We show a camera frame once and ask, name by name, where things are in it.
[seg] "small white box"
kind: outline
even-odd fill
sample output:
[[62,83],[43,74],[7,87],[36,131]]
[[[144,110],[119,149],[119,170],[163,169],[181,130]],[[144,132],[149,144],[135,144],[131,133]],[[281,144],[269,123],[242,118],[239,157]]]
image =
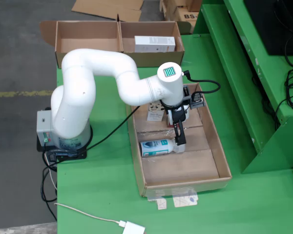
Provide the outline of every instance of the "small white box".
[[174,52],[174,37],[135,36],[135,52]]
[[162,121],[164,115],[164,107],[160,101],[151,102],[148,105],[147,121]]

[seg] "wire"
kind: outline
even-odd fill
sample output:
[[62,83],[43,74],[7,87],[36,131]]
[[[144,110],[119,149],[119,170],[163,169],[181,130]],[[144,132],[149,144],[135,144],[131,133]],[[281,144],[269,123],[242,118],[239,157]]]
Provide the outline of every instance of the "wire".
[[[95,147],[95,146],[97,146],[97,145],[99,145],[100,143],[102,143],[103,141],[105,141],[106,139],[108,139],[114,132],[116,132],[138,109],[139,109],[139,107],[140,106],[137,106],[124,120],[123,120],[123,122],[120,124],[120,125],[118,125],[109,135],[107,135],[104,139],[102,139],[102,140],[100,140],[99,142],[97,142],[97,143],[95,143],[94,145],[92,145],[92,146],[90,146],[88,149],[86,149],[86,150],[84,150],[84,151],[82,151],[82,152],[80,152],[80,153],[78,153],[78,154],[76,154],[76,152],[75,151],[70,151],[70,150],[59,150],[59,149],[55,149],[55,150],[50,150],[50,151],[48,151],[48,153],[54,153],[54,152],[57,152],[57,151],[61,151],[61,152],[66,152],[66,153],[70,153],[70,154],[75,154],[75,156],[73,156],[73,157],[77,157],[78,155],[81,155],[81,154],[83,154],[83,153],[85,153],[86,151],[88,151],[88,150],[90,150],[90,149],[92,149],[93,147]],[[55,201],[56,200],[56,198],[55,199],[53,199],[53,200],[47,200],[46,199],[46,197],[45,197],[45,194],[44,194],[44,181],[45,181],[45,178],[46,178],[46,176],[48,175],[48,173],[50,173],[50,177],[51,177],[51,181],[52,181],[52,184],[53,184],[53,186],[54,186],[54,188],[56,189],[56,194],[57,194],[57,186],[54,184],[54,181],[53,181],[53,178],[52,178],[52,175],[51,175],[51,170],[53,170],[53,171],[57,171],[56,169],[54,169],[53,168],[53,166],[55,166],[55,165],[57,165],[57,164],[59,164],[59,163],[62,163],[62,162],[64,162],[64,161],[66,161],[66,160],[68,160],[69,158],[67,158],[67,159],[65,159],[65,160],[62,160],[62,161],[58,161],[58,162],[54,162],[54,163],[52,163],[52,164],[50,164],[49,163],[49,161],[48,161],[48,156],[45,154],[45,150],[43,151],[43,153],[42,153],[42,159],[43,159],[43,161],[44,161],[44,163],[45,163],[45,165],[46,165],[46,167],[43,169],[43,171],[42,171],[42,183],[41,183],[41,188],[40,188],[40,192],[41,192],[41,198],[42,198],[42,200],[47,204],[47,207],[48,207],[48,209],[49,209],[49,211],[50,211],[50,213],[52,214],[52,216],[54,217],[54,219],[55,220],[57,220],[57,218],[56,218],[56,216],[54,215],[54,213],[52,212],[52,210],[50,209],[50,207],[49,207],[49,204],[48,204],[48,202],[52,202],[52,201]]]
[[103,141],[105,141],[106,139],[108,139],[114,132],[116,132],[135,112],[136,112],[136,110],[138,110],[139,109],[139,107],[140,106],[137,106],[136,107],[136,109],[134,109],[128,116],[127,116],[127,118],[125,118],[124,120],[123,120],[123,122],[120,124],[120,125],[118,125],[109,135],[107,135],[105,138],[103,138],[102,140],[100,140],[99,142],[97,142],[97,143],[95,143],[95,144],[93,144],[92,146],[90,146],[88,149],[85,149],[84,151],[82,151],[82,152],[80,152],[80,153],[78,153],[77,154],[77,156],[79,156],[79,155],[82,155],[83,153],[85,153],[85,152],[87,152],[88,150],[91,150],[93,147],[95,147],[95,146],[97,146],[97,145],[99,145],[99,144],[101,144]]
[[289,37],[289,39],[287,40],[287,42],[285,43],[285,46],[284,46],[284,57],[285,57],[285,60],[287,61],[287,63],[293,67],[293,63],[290,62],[289,58],[288,58],[288,55],[287,55],[287,47],[288,47],[288,43],[289,41],[293,38],[293,34],[291,34],[291,36]]
[[71,209],[71,210],[73,210],[73,211],[77,211],[77,212],[79,212],[79,213],[81,213],[81,214],[83,214],[83,215],[89,216],[89,217],[91,217],[91,218],[96,218],[96,219],[99,219],[99,220],[108,221],[108,222],[114,222],[114,223],[119,224],[119,221],[116,221],[116,220],[113,220],[113,219],[106,219],[106,218],[96,217],[96,216],[93,216],[93,215],[88,214],[88,213],[86,213],[86,212],[83,212],[83,211],[77,210],[77,209],[75,209],[75,208],[73,208],[73,207],[66,206],[66,205],[63,205],[63,204],[60,204],[60,203],[54,203],[54,205],[56,205],[56,206],[63,206],[63,207],[66,207],[66,208],[68,208],[68,209]]
[[194,96],[196,95],[196,94],[212,94],[212,93],[215,93],[215,92],[217,92],[218,90],[220,90],[220,83],[218,83],[218,82],[216,82],[216,81],[214,81],[214,80],[211,80],[211,79],[191,79],[191,75],[190,75],[190,72],[188,71],[188,70],[186,70],[186,71],[184,71],[183,72],[184,73],[184,75],[187,77],[187,79],[189,80],[189,81],[192,81],[192,82],[198,82],[198,83],[201,83],[201,82],[209,82],[209,83],[213,83],[213,84],[216,84],[218,87],[216,88],[216,89],[214,89],[214,90],[209,90],[209,91],[195,91],[192,95],[191,95],[191,97],[192,97],[192,99],[194,98]]
[[273,12],[274,12],[276,19],[279,21],[279,23],[286,30],[288,30],[291,33],[291,36],[288,38],[288,40],[286,41],[285,46],[284,46],[284,58],[285,58],[286,62],[288,63],[288,65],[290,65],[292,67],[292,69],[290,69],[288,71],[286,81],[284,82],[286,98],[279,103],[279,105],[277,106],[276,111],[275,111],[274,119],[277,119],[277,112],[283,102],[286,101],[287,104],[293,109],[293,101],[292,101],[293,95],[292,96],[290,95],[290,90],[293,89],[293,83],[290,83],[290,80],[293,79],[293,75],[292,75],[293,74],[293,63],[289,60],[288,54],[287,54],[288,43],[293,38],[293,31],[280,20],[280,18],[278,17],[275,10]]
[[[45,160],[46,160],[46,162],[47,162],[47,164],[48,164],[48,166],[49,166],[49,160],[48,160],[46,154],[44,154],[44,158],[45,158]],[[54,183],[54,181],[53,181],[52,174],[51,174],[51,169],[50,169],[50,168],[49,168],[49,173],[50,173],[50,178],[51,178],[51,181],[52,181],[53,187],[55,188],[55,190],[58,190],[58,189],[57,189],[57,186],[55,186],[55,183]]]

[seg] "black cable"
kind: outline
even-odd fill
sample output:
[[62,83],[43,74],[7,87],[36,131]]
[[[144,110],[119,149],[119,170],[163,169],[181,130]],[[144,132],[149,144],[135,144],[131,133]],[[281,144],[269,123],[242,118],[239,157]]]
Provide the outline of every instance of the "black cable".
[[[95,143],[94,145],[92,145],[92,146],[90,146],[88,149],[85,149],[84,151],[82,151],[82,152],[80,152],[80,153],[78,153],[78,154],[76,154],[74,157],[77,157],[78,155],[81,155],[81,154],[83,154],[83,153],[85,153],[86,151],[88,151],[88,150],[90,150],[90,149],[92,149],[93,147],[95,147],[95,146],[97,146],[97,145],[99,145],[100,143],[102,143],[103,141],[105,141],[106,139],[108,139],[114,132],[116,132],[135,112],[136,112],[136,110],[139,108],[140,106],[137,106],[124,120],[123,120],[123,122],[120,124],[120,125],[118,125],[109,135],[107,135],[104,139],[102,139],[102,140],[100,140],[99,142],[97,142],[97,143]],[[48,151],[49,153],[51,152],[51,153],[53,153],[53,152],[56,152],[56,151],[59,151],[58,149],[56,149],[56,150],[50,150],[50,151]],[[75,154],[76,152],[75,151],[70,151],[70,150],[60,150],[60,151],[65,151],[65,152],[67,152],[67,153],[71,153],[71,154]],[[54,215],[54,213],[52,212],[52,210],[50,209],[50,206],[49,206],[49,204],[48,204],[48,202],[53,202],[53,201],[55,201],[57,198],[55,198],[55,199],[52,199],[52,200],[47,200],[46,199],[46,197],[45,197],[45,193],[44,193],[44,181],[45,181],[45,178],[47,177],[47,175],[49,174],[49,170],[47,171],[47,173],[45,174],[44,172],[45,172],[45,170],[47,170],[47,169],[51,169],[51,170],[53,170],[54,168],[53,168],[53,166],[54,165],[57,165],[57,164],[59,164],[59,163],[62,163],[62,162],[64,162],[64,161],[66,161],[66,160],[68,160],[69,158],[67,158],[67,159],[65,159],[65,160],[62,160],[62,161],[58,161],[58,162],[54,162],[54,163],[52,163],[52,164],[47,164],[46,163],[46,161],[45,161],[45,159],[44,159],[44,153],[45,153],[45,151],[43,151],[43,153],[42,153],[42,159],[43,159],[43,161],[45,162],[45,165],[46,165],[46,167],[43,169],[43,171],[42,171],[42,183],[41,183],[41,188],[40,188],[40,193],[41,193],[41,198],[42,198],[42,200],[46,203],[46,205],[47,205],[47,207],[48,207],[48,210],[50,211],[50,213],[52,214],[52,216],[54,217],[54,219],[57,221],[57,218],[56,218],[56,216]]]
[[100,140],[99,142],[97,142],[97,143],[95,143],[95,144],[93,144],[92,146],[90,146],[88,149],[85,149],[84,151],[82,151],[82,152],[80,152],[80,153],[78,153],[77,154],[77,156],[79,156],[79,155],[82,155],[83,153],[85,153],[85,152],[87,152],[88,150],[91,150],[93,147],[95,147],[95,146],[97,146],[97,145],[99,145],[99,144],[101,144],[103,141],[105,141],[106,139],[108,139],[114,132],[116,132],[135,112],[136,112],[136,110],[139,108],[140,106],[137,106],[136,107],[136,109],[134,109],[131,113],[130,113],[130,115],[128,115],[127,116],[127,118],[125,118],[124,120],[123,120],[123,122],[120,124],[120,125],[118,125],[109,135],[107,135],[105,138],[103,138],[102,140]]
[[52,200],[47,200],[46,199],[46,196],[45,196],[45,193],[44,193],[44,187],[43,187],[44,186],[45,178],[47,177],[47,175],[49,174],[49,172],[50,172],[49,170],[47,171],[46,174],[44,174],[44,172],[43,172],[42,183],[41,183],[41,187],[40,187],[40,193],[41,193],[41,198],[46,203],[48,210],[50,211],[50,213],[54,217],[55,221],[57,221],[56,216],[54,215],[53,211],[51,210],[51,208],[49,206],[49,202],[53,202],[53,201],[57,200],[57,198],[52,199]]
[[193,94],[195,93],[200,93],[200,94],[211,94],[211,93],[215,93],[217,92],[219,89],[220,89],[220,83],[214,81],[214,80],[211,80],[211,79],[191,79],[191,76],[190,76],[190,72],[187,70],[187,71],[184,71],[184,74],[185,76],[187,77],[187,79],[189,81],[192,81],[192,82],[198,82],[198,83],[201,83],[201,82],[209,82],[209,83],[213,83],[213,84],[216,84],[218,87],[214,90],[209,90],[209,91],[196,91],[194,92]]
[[54,172],[57,172],[57,168],[54,168],[54,167],[50,167],[47,162],[45,161],[45,158],[44,158],[44,154],[45,154],[45,150],[42,152],[42,160],[44,162],[44,164],[46,165],[46,167],[48,167],[50,170],[54,171]]
[[279,105],[277,106],[276,108],[276,111],[275,111],[275,115],[274,115],[274,119],[277,119],[277,112],[280,108],[280,105],[283,103],[283,102],[287,102],[287,104],[293,109],[293,102],[292,102],[292,98],[293,98],[293,95],[291,96],[290,95],[290,90],[293,89],[293,83],[290,83],[290,80],[293,79],[293,76],[292,73],[293,73],[293,63],[291,63],[291,61],[289,60],[288,58],[288,54],[287,54],[287,47],[288,47],[288,43],[289,41],[293,38],[293,31],[287,27],[278,17],[276,11],[274,10],[274,15],[276,17],[276,19],[279,21],[279,23],[286,29],[290,32],[291,36],[289,37],[289,39],[286,41],[285,43],[285,46],[284,46],[284,57],[285,57],[285,60],[287,61],[288,65],[290,65],[292,67],[291,70],[288,71],[287,73],[287,77],[286,77],[286,81],[284,82],[284,86],[285,86],[285,93],[286,93],[286,98],[284,100],[282,100]]
[[289,41],[293,38],[293,34],[291,34],[291,36],[289,37],[289,39],[287,40],[287,42],[285,43],[285,46],[284,46],[284,57],[285,57],[285,60],[287,61],[287,63],[293,67],[293,63],[290,62],[289,58],[288,58],[288,55],[287,55],[287,47],[288,47],[288,43]]
[[53,202],[56,200],[56,198],[52,199],[52,200],[48,200],[48,199],[46,199],[45,194],[44,194],[44,181],[45,181],[45,178],[47,177],[47,175],[49,174],[49,172],[50,171],[48,170],[46,174],[43,173],[42,182],[41,182],[41,186],[40,186],[40,194],[41,194],[41,198],[44,202]]

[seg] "green workbench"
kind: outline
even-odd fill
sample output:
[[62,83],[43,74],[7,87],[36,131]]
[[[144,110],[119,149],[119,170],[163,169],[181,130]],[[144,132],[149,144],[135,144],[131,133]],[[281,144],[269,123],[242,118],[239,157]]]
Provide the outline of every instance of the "green workbench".
[[[87,213],[146,227],[148,234],[293,233],[293,172],[241,174],[256,155],[248,127],[231,90],[219,51],[209,33],[182,36],[185,55],[182,69],[195,79],[213,79],[220,91],[206,95],[233,179],[224,189],[199,193],[198,205],[167,209],[139,196],[131,157],[127,124],[88,152],[84,160],[58,165],[58,202]],[[139,68],[141,78],[157,68]],[[63,83],[57,70],[58,85]],[[125,117],[114,78],[95,77],[97,97],[90,116],[95,143]],[[212,84],[201,84],[203,90]],[[59,234],[121,234],[122,228],[58,207]]]

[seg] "white bottle with blue label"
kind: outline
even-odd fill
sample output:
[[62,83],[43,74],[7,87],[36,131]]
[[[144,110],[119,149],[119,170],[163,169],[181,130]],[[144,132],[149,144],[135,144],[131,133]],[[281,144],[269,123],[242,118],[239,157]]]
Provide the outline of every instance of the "white bottle with blue label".
[[144,141],[140,143],[142,157],[169,154],[171,152],[182,153],[186,145],[177,145],[175,139],[162,139]]

